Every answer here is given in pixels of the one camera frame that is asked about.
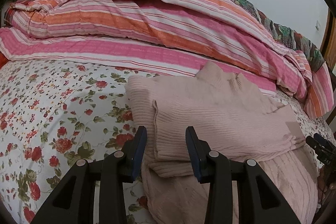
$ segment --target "bedding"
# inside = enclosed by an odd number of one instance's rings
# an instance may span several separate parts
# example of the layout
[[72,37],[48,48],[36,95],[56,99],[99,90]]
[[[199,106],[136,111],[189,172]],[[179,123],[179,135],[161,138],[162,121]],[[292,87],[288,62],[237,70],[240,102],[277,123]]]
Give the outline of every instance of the bedding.
[[[305,136],[319,132],[335,143],[323,118],[313,119],[333,105],[325,63],[311,68],[304,47],[274,40],[268,21],[247,10],[233,0],[12,4],[12,27],[0,29],[11,60],[0,69],[0,193],[14,219],[30,223],[76,160],[101,160],[133,138],[124,88],[131,75],[194,76],[211,60],[290,103]],[[305,154],[314,155],[307,147]],[[124,192],[128,222],[155,223],[142,178]]]
[[52,1],[52,9],[45,8],[47,0],[40,5],[38,0],[14,4],[13,8],[21,10],[11,12],[8,21],[15,28],[10,30],[37,38],[108,34],[181,48],[276,80],[286,93],[306,102],[305,111],[311,118],[333,106],[326,64],[317,64],[314,60],[318,58],[309,55],[304,43],[294,50],[278,43],[285,43],[280,36],[275,42],[268,31],[273,25],[267,25],[265,17],[259,21],[231,0]]
[[[9,61],[0,70],[0,193],[18,223],[31,221],[77,159],[101,160],[133,137],[124,85],[131,75],[158,75],[146,68],[30,60]],[[336,143],[323,118],[309,119],[302,103],[280,90],[276,99],[292,106],[305,136],[318,132]],[[305,148],[316,168],[321,167],[312,150]],[[155,223],[147,211],[141,178],[125,184],[124,193],[129,223]]]

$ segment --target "blue gripper pad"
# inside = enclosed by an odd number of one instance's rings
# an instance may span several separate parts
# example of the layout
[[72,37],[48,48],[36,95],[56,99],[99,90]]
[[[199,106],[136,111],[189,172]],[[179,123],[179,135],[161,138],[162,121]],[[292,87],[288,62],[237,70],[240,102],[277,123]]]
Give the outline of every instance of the blue gripper pad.
[[190,157],[190,162],[193,167],[194,176],[197,178],[197,181],[200,182],[201,180],[201,165],[200,165],[200,159],[197,154],[196,150],[196,144],[194,143],[194,139],[192,137],[192,134],[195,134],[193,127],[187,127],[185,130],[185,142],[187,144],[187,149]]
[[138,132],[139,131],[141,131],[141,135],[140,135],[139,140],[137,140],[138,145],[135,150],[134,157],[133,157],[133,168],[132,168],[133,169],[132,171],[133,180],[135,180],[136,177],[140,173],[143,153],[145,152],[145,147],[146,147],[146,142],[147,142],[147,129],[145,127],[139,127]]

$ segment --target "pink stripe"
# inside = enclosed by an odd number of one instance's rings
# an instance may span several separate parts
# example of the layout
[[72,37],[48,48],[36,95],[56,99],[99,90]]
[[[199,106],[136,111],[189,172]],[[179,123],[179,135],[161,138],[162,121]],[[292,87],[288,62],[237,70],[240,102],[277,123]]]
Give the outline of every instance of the pink stripe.
[[[146,45],[140,42],[136,44],[118,43],[118,39],[113,38],[104,38],[104,40],[88,38],[87,40],[81,42],[73,42],[64,38],[62,41],[58,39],[58,42],[56,43],[43,44],[38,42],[28,46],[19,43],[11,32],[11,29],[0,29],[0,38],[2,39],[2,43],[11,56],[32,55],[36,53],[51,56],[53,55],[53,52],[79,54],[88,53],[102,56],[110,55],[140,58],[159,63],[179,65],[181,67],[195,70],[200,70],[205,63],[209,61],[207,58],[202,58],[194,54],[171,50],[164,47]],[[237,67],[218,61],[213,62],[220,66],[225,72],[243,73],[248,80],[258,85],[261,89],[270,90],[271,92],[274,92],[276,89],[274,82],[264,77],[254,75]]]

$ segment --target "orange stripe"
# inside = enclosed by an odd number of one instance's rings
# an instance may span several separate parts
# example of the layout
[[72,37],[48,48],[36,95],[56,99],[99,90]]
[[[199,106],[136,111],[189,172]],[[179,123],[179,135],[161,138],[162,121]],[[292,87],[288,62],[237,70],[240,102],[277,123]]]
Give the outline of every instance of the orange stripe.
[[320,102],[318,100],[317,93],[313,86],[310,87],[309,98],[312,101],[312,105],[315,109],[315,117],[321,117],[323,115]]
[[176,34],[170,34],[161,30],[156,30],[151,28],[147,23],[137,20],[132,20],[124,18],[122,16],[101,13],[101,12],[71,12],[66,14],[54,15],[52,17],[45,17],[44,15],[37,14],[34,12],[26,12],[28,15],[31,15],[31,20],[36,22],[46,21],[48,25],[54,24],[68,24],[76,22],[89,22],[92,24],[102,24],[105,26],[114,27],[121,30],[130,30],[138,32],[140,34],[149,35],[156,38],[159,42],[164,44],[166,47],[181,48],[188,51],[200,53],[207,55],[218,60],[222,60],[227,63],[231,63],[235,66],[238,66],[247,71],[251,71],[257,75],[260,75],[260,72],[254,68],[249,67],[248,65],[233,60],[230,57],[227,57],[223,54],[220,54],[207,45],[202,45],[197,42],[190,41],[183,37],[180,37]]

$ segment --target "bed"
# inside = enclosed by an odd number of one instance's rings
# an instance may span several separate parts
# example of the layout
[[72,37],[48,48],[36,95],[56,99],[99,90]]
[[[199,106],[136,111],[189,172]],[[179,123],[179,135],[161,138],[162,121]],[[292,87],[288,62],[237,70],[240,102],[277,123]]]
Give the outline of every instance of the bed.
[[[228,1],[241,9],[253,8],[246,0]],[[267,26],[265,22],[274,26],[261,17],[261,12],[254,8],[252,11],[264,26]],[[11,26],[15,25],[11,11],[5,19]],[[213,56],[102,34],[14,40],[18,32],[5,29],[0,36],[0,49],[12,61],[0,69],[0,193],[16,223],[31,222],[48,194],[78,159],[101,160],[133,138],[136,127],[124,87],[132,75],[193,76],[211,60],[224,71],[243,73],[266,96],[290,104],[305,136],[318,132],[336,144],[325,120],[310,119],[304,102],[286,95],[283,87],[282,90],[276,87],[275,79],[218,61]],[[276,25],[276,30],[287,36],[270,33],[279,37],[278,44],[283,45],[292,39],[291,35],[294,39],[295,33],[288,29]],[[297,37],[303,44],[305,39]],[[88,50],[93,44],[103,52],[93,54],[93,50]],[[41,50],[47,47],[50,47],[47,51]],[[318,170],[322,164],[308,147],[307,153]],[[148,211],[141,177],[134,184],[124,184],[124,195],[128,223],[155,223]],[[97,213],[96,208],[95,223],[99,222]]]

